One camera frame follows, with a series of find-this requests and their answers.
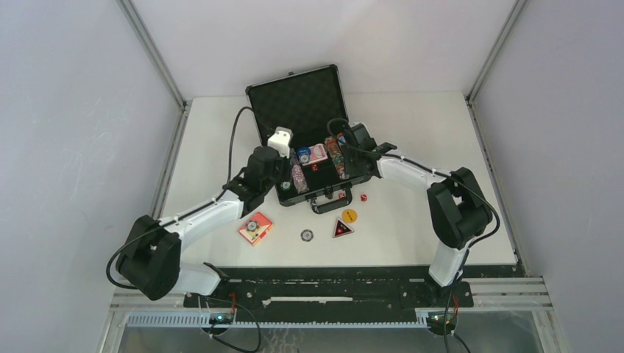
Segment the yellow round button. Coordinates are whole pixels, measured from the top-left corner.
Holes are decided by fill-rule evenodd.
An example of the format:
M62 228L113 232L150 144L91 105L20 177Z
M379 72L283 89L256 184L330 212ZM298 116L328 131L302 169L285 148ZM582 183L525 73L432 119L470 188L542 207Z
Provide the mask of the yellow round button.
M354 224L358 220L358 214L354 210L347 209L341 214L341 220L345 224Z

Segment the poker chip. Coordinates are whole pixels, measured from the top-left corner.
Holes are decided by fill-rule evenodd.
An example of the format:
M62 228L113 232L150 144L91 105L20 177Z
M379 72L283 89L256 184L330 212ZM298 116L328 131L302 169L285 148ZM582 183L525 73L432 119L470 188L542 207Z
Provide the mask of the poker chip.
M248 221L246 224L246 231L250 232L250 233L254 233L258 230L259 228L259 224L257 223L257 221Z
M302 239L302 241L304 242L310 242L313 240L314 237L314 233L310 230L310 229L304 229L301 233L300 233L300 237Z

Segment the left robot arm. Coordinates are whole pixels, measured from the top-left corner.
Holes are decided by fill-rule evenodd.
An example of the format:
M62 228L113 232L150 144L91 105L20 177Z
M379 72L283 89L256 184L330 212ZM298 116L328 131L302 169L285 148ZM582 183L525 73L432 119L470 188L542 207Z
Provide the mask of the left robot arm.
M286 180L291 166L289 147L259 146L247 166L222 191L179 215L154 219L143 215L109 259L108 277L117 271L128 283L112 279L119 288L138 290L152 301L170 293L196 293L214 307L225 304L230 287L208 264L184 263L182 253L213 230L242 219L264 202L267 193Z

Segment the black poker case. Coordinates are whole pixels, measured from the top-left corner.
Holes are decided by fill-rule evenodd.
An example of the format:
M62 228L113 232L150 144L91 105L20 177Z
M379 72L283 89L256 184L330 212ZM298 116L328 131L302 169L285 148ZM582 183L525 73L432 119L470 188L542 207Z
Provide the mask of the black poker case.
M245 94L262 145L267 144L278 126L293 132L290 148L295 152L301 147L324 144L326 138L344 131L339 120L349 119L335 64L253 84L246 88ZM319 170L313 171L313 165ZM316 214L328 213L350 206L352 187L369 181L367 176L340 179L329 159L313 165L301 165L308 192L298 193L294 185L290 190L281 190L280 185L276 185L277 198L282 206L309 202ZM346 198L340 199L340 193L345 193Z

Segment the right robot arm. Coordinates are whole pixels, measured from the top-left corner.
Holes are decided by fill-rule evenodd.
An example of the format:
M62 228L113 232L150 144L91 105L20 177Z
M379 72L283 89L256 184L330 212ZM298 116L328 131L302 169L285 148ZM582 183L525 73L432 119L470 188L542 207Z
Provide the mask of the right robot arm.
M379 144L363 124L342 118L326 125L344 154L345 168L353 176L398 182L426 194L433 231L439 244L428 270L426 299L443 306L454 297L471 248L495 234L501 220L471 170L461 167L440 171L406 157L393 143Z

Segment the red triangular dealer button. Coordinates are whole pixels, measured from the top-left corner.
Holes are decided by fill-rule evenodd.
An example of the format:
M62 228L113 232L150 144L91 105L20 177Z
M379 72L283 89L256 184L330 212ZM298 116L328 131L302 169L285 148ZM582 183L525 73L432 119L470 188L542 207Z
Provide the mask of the red triangular dealer button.
M355 230L343 219L337 218L333 230L333 238L340 238L345 235L351 235Z

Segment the red playing card box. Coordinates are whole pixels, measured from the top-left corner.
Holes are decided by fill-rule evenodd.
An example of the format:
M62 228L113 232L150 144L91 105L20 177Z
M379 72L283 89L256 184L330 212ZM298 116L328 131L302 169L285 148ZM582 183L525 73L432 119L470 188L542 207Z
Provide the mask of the red playing card box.
M250 245L256 246L272 230L274 222L262 212L256 212L239 228L238 234Z

